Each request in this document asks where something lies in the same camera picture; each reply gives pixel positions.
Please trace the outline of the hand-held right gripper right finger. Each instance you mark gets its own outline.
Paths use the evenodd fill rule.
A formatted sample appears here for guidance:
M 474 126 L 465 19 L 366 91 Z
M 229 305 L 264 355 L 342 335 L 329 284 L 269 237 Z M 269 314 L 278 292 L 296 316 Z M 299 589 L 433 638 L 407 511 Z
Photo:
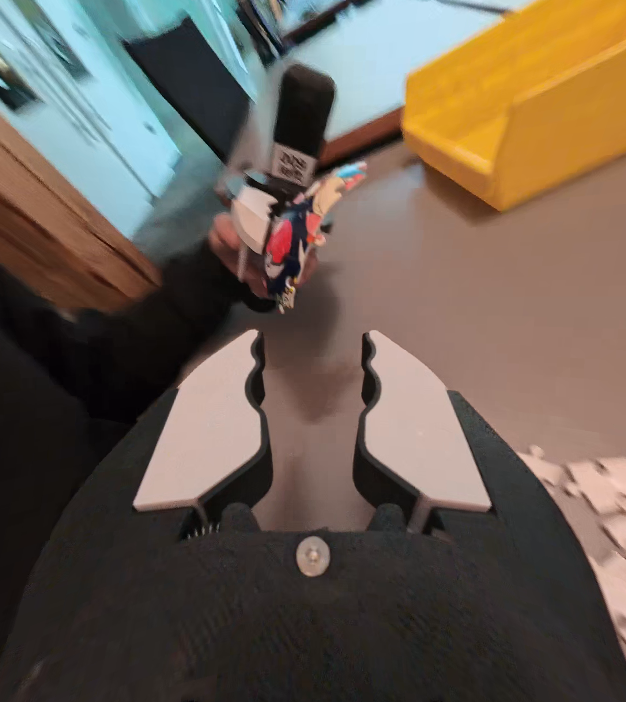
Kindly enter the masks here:
M 362 337 L 364 408 L 352 476 L 374 507 L 487 513 L 492 502 L 445 384 L 377 330 Z

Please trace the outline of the colourful assembled puzzle section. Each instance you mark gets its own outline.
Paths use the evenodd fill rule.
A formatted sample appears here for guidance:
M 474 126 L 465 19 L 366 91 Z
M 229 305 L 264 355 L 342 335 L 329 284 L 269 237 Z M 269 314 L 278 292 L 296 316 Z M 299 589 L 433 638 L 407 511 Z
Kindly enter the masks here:
M 309 255 L 326 243 L 323 224 L 333 207 L 367 177 L 365 161 L 348 163 L 313 182 L 276 219 L 264 252 L 267 293 L 278 313 L 294 307 Z

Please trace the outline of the person's left forearm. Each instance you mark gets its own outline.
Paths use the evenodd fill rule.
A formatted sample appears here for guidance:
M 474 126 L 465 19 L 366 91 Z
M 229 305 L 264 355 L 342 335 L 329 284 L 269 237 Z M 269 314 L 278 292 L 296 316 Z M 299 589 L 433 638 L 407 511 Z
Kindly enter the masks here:
M 211 245 L 202 244 L 168 263 L 162 285 L 142 300 L 110 314 L 82 311 L 76 328 L 83 379 L 76 389 L 89 416 L 134 423 L 175 385 L 235 305 L 274 310 L 272 300 L 255 292 L 263 282 L 257 271 L 250 282 L 240 282 Z

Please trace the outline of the person's left hand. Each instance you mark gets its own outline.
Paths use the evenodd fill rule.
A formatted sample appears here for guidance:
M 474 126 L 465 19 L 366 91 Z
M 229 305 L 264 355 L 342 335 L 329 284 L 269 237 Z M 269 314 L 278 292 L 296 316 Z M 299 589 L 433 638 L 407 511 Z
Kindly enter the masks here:
M 265 275 L 260 271 L 256 259 L 249 258 L 245 272 L 238 272 L 241 241 L 228 213 L 222 212 L 215 216 L 207 241 L 212 252 L 239 282 L 246 284 L 258 298 L 269 297 Z

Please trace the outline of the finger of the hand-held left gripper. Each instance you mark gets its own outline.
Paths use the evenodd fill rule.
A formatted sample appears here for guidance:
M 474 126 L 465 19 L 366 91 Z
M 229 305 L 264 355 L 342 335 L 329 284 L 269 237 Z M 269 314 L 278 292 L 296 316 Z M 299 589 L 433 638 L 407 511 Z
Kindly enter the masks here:
M 272 220 L 272 208 L 279 203 L 269 193 L 255 187 L 241 187 L 231 203 L 231 219 L 243 246 L 260 256 Z

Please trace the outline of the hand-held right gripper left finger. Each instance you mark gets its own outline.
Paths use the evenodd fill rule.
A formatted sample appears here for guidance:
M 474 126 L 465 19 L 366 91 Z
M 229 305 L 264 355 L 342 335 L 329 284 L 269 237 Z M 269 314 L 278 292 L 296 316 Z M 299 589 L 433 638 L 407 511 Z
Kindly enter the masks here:
M 249 330 L 179 384 L 133 500 L 139 513 L 206 502 L 265 458 L 264 335 Z

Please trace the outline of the pile of white puzzle pieces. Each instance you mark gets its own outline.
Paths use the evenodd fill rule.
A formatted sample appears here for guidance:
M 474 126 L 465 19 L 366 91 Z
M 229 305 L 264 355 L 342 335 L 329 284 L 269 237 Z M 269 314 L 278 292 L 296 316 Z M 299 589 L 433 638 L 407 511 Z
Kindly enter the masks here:
M 579 539 L 626 658 L 626 458 L 557 464 L 536 446 L 519 458 L 546 488 Z

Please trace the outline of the yellow plastic bin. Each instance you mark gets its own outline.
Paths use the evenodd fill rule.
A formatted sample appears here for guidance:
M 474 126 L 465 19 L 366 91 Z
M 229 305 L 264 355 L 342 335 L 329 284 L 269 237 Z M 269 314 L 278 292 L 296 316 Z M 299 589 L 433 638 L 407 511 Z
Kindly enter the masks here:
M 626 154 L 626 1 L 535 1 L 406 81 L 402 133 L 506 211 Z

